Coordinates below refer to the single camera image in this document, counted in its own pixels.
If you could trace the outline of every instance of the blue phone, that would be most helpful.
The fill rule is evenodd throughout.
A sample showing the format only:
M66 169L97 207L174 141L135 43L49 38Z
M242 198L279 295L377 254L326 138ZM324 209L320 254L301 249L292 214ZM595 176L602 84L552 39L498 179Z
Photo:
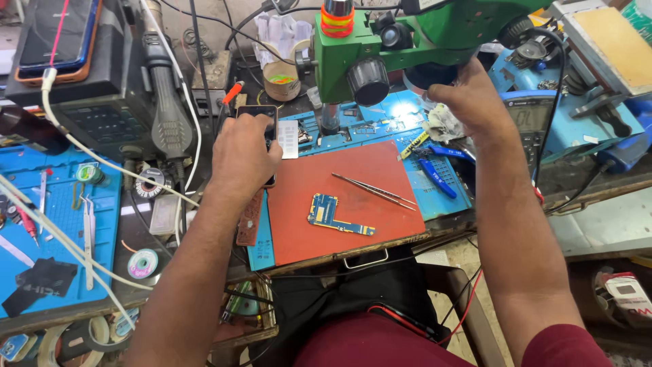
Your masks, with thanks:
M29 26L18 68L24 76L39 77L50 67L50 56L65 0L36 1L33 23ZM54 57L59 73L79 70L89 57L100 0L69 1Z

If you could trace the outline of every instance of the maroon shirt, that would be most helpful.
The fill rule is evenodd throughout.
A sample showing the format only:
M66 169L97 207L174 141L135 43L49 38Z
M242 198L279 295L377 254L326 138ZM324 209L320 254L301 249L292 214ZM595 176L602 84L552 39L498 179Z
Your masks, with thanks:
M295 367L436 366L472 364L373 313L358 313L319 329ZM553 325L528 344L522 367L612 367L591 335L575 325Z

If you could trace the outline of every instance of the phone on shelf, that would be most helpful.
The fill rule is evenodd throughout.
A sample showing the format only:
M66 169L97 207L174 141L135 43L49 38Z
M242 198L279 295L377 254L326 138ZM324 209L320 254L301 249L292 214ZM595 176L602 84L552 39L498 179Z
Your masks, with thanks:
M269 151L269 146L272 144L272 141L276 140L277 136L277 121L278 121L278 109L276 106L273 105L265 105L265 106L240 106L238 107L237 113L236 113L236 118L239 117L241 114L250 114L251 116L257 116L260 114L269 116L273 121L273 125L267 126L265 130L265 143L267 145L267 151ZM268 188L268 187L274 187L276 185L276 174L272 176L263 187Z
M18 62L16 79L24 84L39 84L43 71L50 67L50 57L57 37L65 0L33 0L36 10L27 30L25 46ZM61 24L53 66L57 81L83 80L88 75L97 20L102 0L70 1Z

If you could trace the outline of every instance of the black pants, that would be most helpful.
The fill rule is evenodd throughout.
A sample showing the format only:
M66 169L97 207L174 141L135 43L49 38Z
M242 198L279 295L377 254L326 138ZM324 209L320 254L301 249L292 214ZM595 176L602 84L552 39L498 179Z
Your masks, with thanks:
M389 260L412 255L409 246L388 249ZM361 256L361 262L368 262ZM278 336L249 345L249 357L260 366L291 366L301 347L324 324L351 312L364 312L373 302L383 302L429 326L438 339L450 330L437 324L437 314L426 290L421 267L415 259L379 265L349 276L340 276L327 289L319 278L273 279Z

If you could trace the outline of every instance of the digital multimeter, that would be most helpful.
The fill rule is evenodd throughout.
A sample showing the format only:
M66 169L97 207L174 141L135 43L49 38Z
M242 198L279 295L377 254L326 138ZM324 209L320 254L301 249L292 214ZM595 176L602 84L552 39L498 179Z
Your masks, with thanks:
M521 135L527 167L532 175L542 150L543 136L550 120L556 91L512 91L500 93L505 108Z

